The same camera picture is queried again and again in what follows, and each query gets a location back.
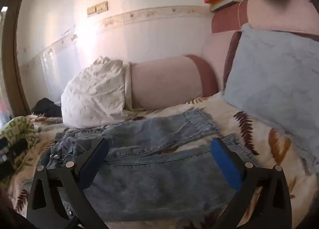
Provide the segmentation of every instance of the metal screw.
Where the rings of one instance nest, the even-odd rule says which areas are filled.
[[[67,164],[65,165],[67,168],[72,168],[74,166],[74,162],[67,162]]]
[[[43,165],[40,165],[40,166],[37,168],[37,170],[38,170],[39,172],[41,172],[43,169],[44,169],[44,166],[43,166]]]
[[[254,165],[253,165],[251,162],[245,162],[245,166],[250,169],[250,168],[252,168]]]
[[[276,169],[277,171],[279,171],[279,172],[282,171],[282,168],[281,168],[281,166],[279,166],[279,165],[276,165],[276,166],[275,166],[275,169]]]

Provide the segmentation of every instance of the pillow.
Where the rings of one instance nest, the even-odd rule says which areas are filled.
[[[287,132],[319,172],[319,42],[285,32],[242,30],[226,101]]]
[[[231,69],[232,59],[240,39],[240,31],[226,31],[211,34],[205,42],[201,58],[206,60],[215,72],[219,90],[224,89],[225,70]]]
[[[176,106],[218,92],[213,70],[195,55],[133,64],[131,77],[134,109]]]
[[[91,128],[134,117],[131,111],[130,66],[99,57],[70,80],[61,95],[66,126]]]
[[[319,14],[309,0],[248,0],[253,28],[319,35]]]

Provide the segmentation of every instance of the wall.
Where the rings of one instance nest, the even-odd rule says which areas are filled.
[[[109,11],[88,18],[87,8],[102,1],[108,1]],[[141,62],[200,54],[210,32],[212,15],[197,16],[191,11],[177,16],[159,13],[158,18],[138,18],[127,25],[101,29],[106,27],[105,19],[111,16],[182,5],[205,6],[203,0],[23,0],[17,49],[30,107],[42,97],[59,99],[66,82],[100,55]],[[64,43],[68,36],[72,41]],[[55,83],[59,84],[58,89],[52,90],[51,85]]]

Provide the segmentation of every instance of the pillowcase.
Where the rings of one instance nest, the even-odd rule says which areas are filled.
[[[224,97],[291,135],[299,155],[319,172],[319,42],[245,25]]]
[[[61,95],[63,123],[91,128],[135,116],[131,105],[130,66],[99,57],[68,82]]]

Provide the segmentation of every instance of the pink bolster cushion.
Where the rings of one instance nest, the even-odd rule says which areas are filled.
[[[131,78],[135,109],[176,106],[218,92],[213,70],[195,55],[133,64]]]

